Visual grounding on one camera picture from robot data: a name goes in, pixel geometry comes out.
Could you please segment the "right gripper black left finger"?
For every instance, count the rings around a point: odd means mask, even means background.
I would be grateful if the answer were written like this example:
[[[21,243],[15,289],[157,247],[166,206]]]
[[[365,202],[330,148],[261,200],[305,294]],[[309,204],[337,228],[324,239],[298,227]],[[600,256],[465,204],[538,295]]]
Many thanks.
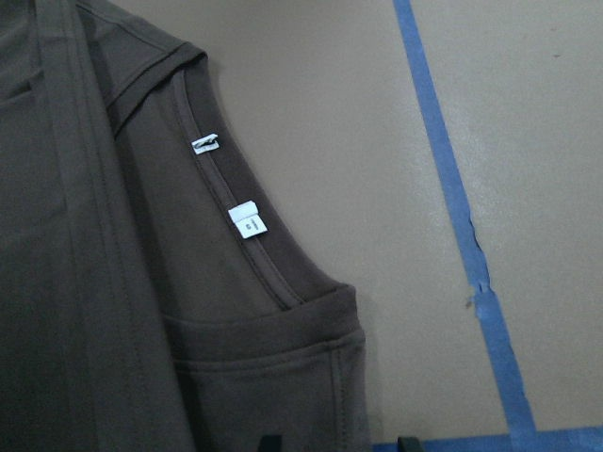
[[[259,442],[257,452],[281,452],[282,451],[282,436],[281,435],[264,435]]]

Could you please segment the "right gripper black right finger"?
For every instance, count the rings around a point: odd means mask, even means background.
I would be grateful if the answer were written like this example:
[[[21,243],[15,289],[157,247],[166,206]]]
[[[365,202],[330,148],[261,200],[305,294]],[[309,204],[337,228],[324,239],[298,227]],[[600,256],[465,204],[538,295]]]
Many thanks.
[[[397,448],[399,452],[423,452],[423,445],[417,437],[399,436]]]

